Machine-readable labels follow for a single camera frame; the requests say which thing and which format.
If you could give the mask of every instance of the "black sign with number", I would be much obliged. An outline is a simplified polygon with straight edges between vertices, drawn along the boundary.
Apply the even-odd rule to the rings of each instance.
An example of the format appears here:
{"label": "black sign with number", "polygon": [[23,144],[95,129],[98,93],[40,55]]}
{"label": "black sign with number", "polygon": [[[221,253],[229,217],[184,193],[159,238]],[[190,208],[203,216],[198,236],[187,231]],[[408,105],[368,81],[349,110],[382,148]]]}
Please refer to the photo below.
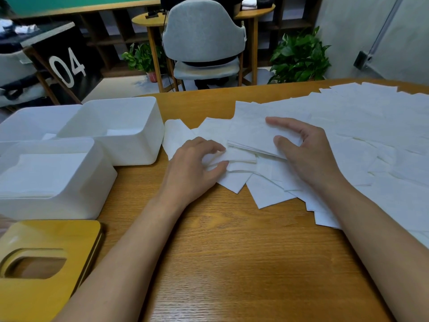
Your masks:
{"label": "black sign with number", "polygon": [[82,33],[76,26],[32,46],[81,101],[102,79],[100,55],[86,45]]}

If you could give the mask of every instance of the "plant pot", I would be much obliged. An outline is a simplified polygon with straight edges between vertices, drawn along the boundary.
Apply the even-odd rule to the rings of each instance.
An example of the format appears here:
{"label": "plant pot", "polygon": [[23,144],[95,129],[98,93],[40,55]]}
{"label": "plant pot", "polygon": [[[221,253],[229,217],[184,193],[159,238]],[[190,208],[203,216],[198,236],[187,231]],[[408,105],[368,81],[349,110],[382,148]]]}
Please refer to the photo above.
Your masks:
{"label": "plant pot", "polygon": [[151,82],[158,82],[158,80],[157,80],[157,74],[155,72],[147,72],[146,74],[149,77],[149,80]]}

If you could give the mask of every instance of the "hand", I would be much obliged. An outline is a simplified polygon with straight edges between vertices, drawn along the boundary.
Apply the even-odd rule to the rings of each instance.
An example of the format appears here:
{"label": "hand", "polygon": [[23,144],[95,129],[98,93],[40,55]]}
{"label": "hand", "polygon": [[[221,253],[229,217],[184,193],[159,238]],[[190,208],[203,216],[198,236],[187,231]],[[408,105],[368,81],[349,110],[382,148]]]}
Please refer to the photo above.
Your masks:
{"label": "hand", "polygon": [[213,140],[196,137],[177,149],[171,159],[162,182],[159,195],[166,201],[173,201],[182,210],[203,195],[227,171],[228,161],[218,163],[206,171],[202,158],[206,154],[225,151],[225,147]]}
{"label": "hand", "polygon": [[301,134],[303,143],[299,147],[282,136],[275,136],[274,143],[286,155],[299,177],[315,191],[348,183],[338,168],[322,128],[288,118],[267,117],[265,121]]}

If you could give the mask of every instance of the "chair backrest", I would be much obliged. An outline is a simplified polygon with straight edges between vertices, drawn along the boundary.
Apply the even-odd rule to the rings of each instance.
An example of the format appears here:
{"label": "chair backrest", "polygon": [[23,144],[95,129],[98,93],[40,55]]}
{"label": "chair backrest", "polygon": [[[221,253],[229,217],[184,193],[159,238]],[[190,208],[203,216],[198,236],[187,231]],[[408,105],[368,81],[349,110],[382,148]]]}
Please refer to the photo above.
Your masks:
{"label": "chair backrest", "polygon": [[36,73],[36,69],[23,51],[0,54],[0,87]]}
{"label": "chair backrest", "polygon": [[243,52],[246,30],[236,26],[218,2],[186,0],[169,12],[162,39],[170,59],[208,62]]}

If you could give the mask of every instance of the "black cord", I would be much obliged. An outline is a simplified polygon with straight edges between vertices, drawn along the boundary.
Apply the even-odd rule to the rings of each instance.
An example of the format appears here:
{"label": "black cord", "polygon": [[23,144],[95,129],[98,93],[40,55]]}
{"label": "black cord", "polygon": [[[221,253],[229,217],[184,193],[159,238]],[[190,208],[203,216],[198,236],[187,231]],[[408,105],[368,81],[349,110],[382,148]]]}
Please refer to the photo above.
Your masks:
{"label": "black cord", "polygon": [[[164,41],[162,40],[162,35],[164,34],[164,28],[165,28],[165,21],[167,20],[167,11],[166,10],[164,10],[164,12],[165,12],[165,16],[164,16],[164,24],[162,25],[162,34],[161,34],[161,45],[162,45],[162,48],[163,48],[163,50],[164,50],[164,54],[165,54],[165,57],[167,58],[167,54],[165,53],[165,48],[164,48]],[[170,84],[170,86],[171,86],[171,81],[170,81],[170,75],[169,75],[169,73],[168,73],[168,63],[167,63],[168,61],[167,61],[167,59],[166,59],[166,65],[167,65],[167,77],[168,77],[168,83]]]}

